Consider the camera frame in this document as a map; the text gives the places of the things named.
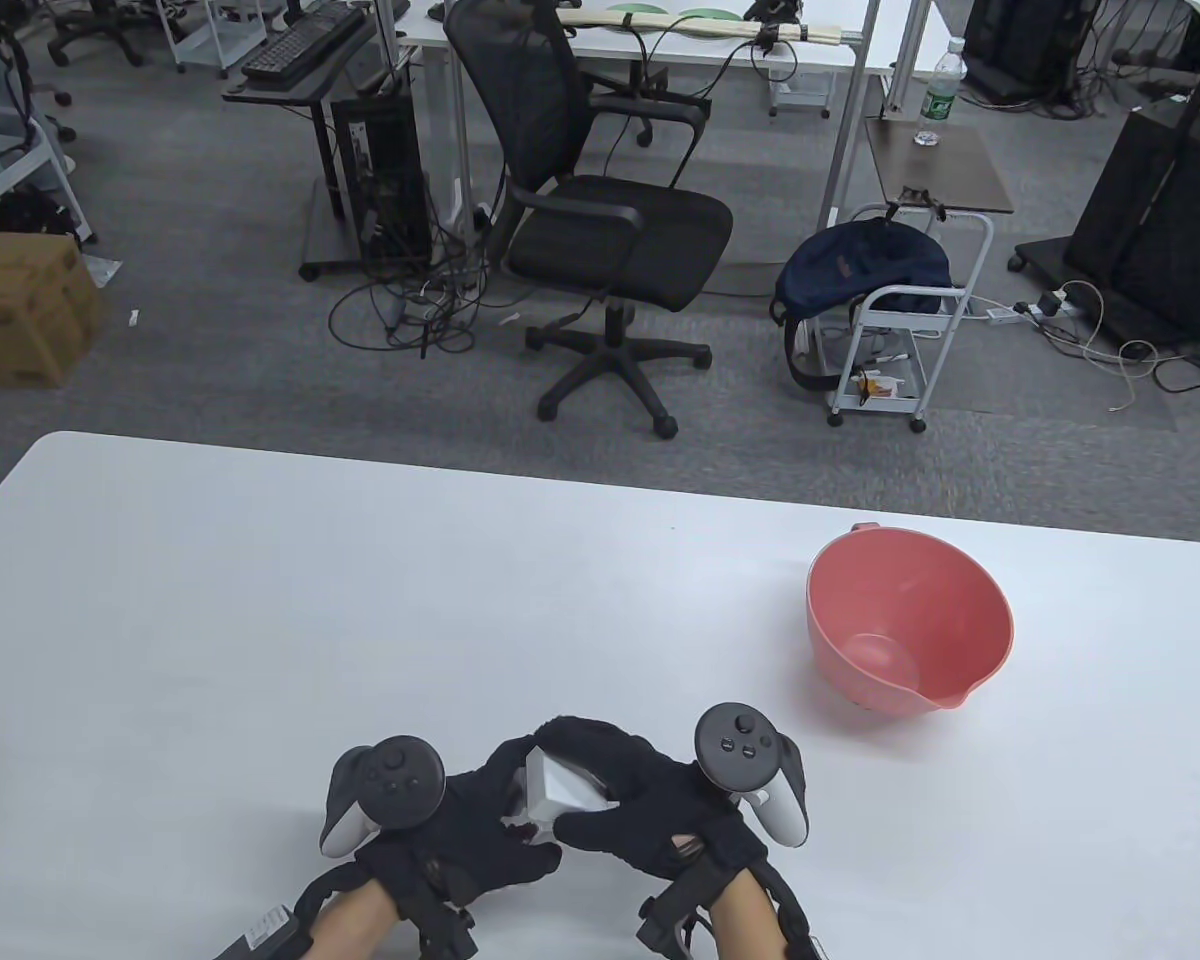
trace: black keyboard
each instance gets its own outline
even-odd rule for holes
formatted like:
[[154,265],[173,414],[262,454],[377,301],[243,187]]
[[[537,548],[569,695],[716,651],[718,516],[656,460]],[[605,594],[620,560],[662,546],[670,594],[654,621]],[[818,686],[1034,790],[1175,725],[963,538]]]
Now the black keyboard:
[[356,6],[325,0],[308,8],[302,19],[240,64],[240,73],[266,83],[289,83],[306,77],[366,22],[366,14]]

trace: pink bowl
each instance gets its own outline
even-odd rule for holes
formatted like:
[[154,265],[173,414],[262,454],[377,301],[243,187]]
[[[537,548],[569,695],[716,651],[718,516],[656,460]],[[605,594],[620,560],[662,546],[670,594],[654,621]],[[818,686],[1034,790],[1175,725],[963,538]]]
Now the pink bowl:
[[894,718],[955,709],[1013,647],[996,581],[928,534],[856,524],[809,568],[818,672],[846,698]]

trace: forearm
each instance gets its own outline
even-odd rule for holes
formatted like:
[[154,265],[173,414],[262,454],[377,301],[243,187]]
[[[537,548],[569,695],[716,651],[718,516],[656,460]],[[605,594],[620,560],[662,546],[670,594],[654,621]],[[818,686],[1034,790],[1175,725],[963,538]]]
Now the forearm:
[[784,960],[787,941],[764,887],[743,870],[710,906],[720,960]]
[[311,928],[311,950],[302,960],[370,960],[391,928],[400,923],[395,904],[379,882],[334,900]]

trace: hand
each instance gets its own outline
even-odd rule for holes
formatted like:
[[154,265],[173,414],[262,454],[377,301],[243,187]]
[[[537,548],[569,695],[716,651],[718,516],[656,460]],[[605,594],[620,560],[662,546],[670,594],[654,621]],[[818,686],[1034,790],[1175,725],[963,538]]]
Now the hand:
[[505,827],[514,776],[535,746],[533,737],[508,740],[484,767],[445,781],[444,800],[426,823],[384,830],[356,851],[356,860],[396,904],[431,883],[444,900],[466,906],[481,893],[532,883],[560,865],[560,847],[530,846],[532,827]]
[[742,870],[768,856],[696,763],[679,763],[612,722],[580,716],[558,716],[534,736],[546,754],[590,773],[619,804],[560,814],[551,830],[562,844],[617,856],[664,880],[683,874],[702,845],[722,868]]

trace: plastic bottle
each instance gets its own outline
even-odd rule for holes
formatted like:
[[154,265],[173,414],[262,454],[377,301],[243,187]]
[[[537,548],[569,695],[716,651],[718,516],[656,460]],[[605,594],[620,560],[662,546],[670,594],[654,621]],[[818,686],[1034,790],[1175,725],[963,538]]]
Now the plastic bottle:
[[920,146],[931,148],[942,140],[942,124],[946,124],[952,114],[952,104],[960,92],[960,82],[970,72],[961,59],[962,52],[965,52],[964,38],[952,37],[947,53],[938,60],[937,67],[932,68],[929,92],[925,92],[924,106],[920,108],[920,125],[916,127],[916,143]]

